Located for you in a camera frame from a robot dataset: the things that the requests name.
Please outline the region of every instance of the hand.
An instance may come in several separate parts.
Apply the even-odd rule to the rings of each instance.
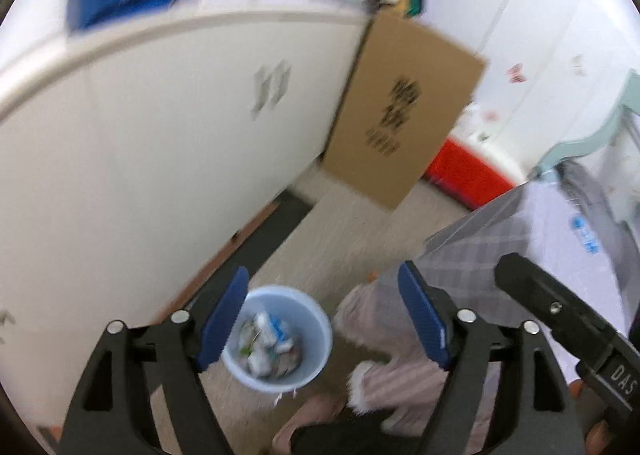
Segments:
[[[569,394],[577,399],[584,387],[583,381],[574,381],[569,385]],[[612,434],[607,427],[607,423],[600,421],[596,426],[591,428],[584,441],[586,455],[600,455],[607,444],[611,441]]]

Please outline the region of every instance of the blue gripper pad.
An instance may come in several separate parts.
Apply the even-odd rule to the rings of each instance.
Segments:
[[[201,372],[220,359],[222,349],[246,299],[248,287],[249,272],[245,267],[239,267],[220,302],[201,329],[200,352],[195,360]]]
[[[447,329],[406,262],[398,271],[398,289],[427,357],[436,361],[441,369],[447,369],[451,362]]]

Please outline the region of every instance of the wooden baseboard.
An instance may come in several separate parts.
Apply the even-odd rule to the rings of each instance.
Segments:
[[[213,273],[240,247],[244,241],[276,210],[279,206],[277,202],[267,204],[260,212],[249,222],[244,228],[240,229],[225,246],[220,249],[209,260],[204,267],[199,270],[198,274],[180,291],[172,301],[162,309],[154,320],[154,323],[161,323],[165,318],[174,311],[183,308],[188,301],[198,292],[204,283],[213,275]]]
[[[49,428],[49,431],[51,432],[51,436],[55,440],[60,442],[60,438],[62,437],[62,427],[61,426],[52,426],[52,427]]]

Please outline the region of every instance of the slipper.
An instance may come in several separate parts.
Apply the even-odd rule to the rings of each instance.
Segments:
[[[282,455],[289,455],[291,453],[290,441],[293,432],[302,426],[331,422],[340,414],[345,404],[344,399],[328,393],[320,393],[310,397],[277,432],[273,438],[273,449]]]

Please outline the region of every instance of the trash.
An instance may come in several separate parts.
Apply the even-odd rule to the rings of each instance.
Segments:
[[[253,377],[266,377],[273,370],[269,353],[258,344],[252,347],[247,364]]]
[[[302,358],[289,324],[264,311],[242,324],[238,349],[245,370],[260,378],[284,377],[298,368]]]

